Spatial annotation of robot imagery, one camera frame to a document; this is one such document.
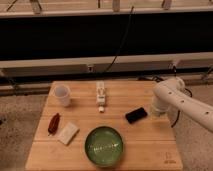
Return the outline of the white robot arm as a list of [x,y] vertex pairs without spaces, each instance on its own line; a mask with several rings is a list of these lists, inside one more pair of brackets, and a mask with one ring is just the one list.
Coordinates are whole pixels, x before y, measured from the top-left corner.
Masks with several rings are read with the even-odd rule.
[[213,133],[213,106],[185,95],[184,89],[185,83],[179,77],[157,83],[153,88],[152,114],[160,116],[174,106]]

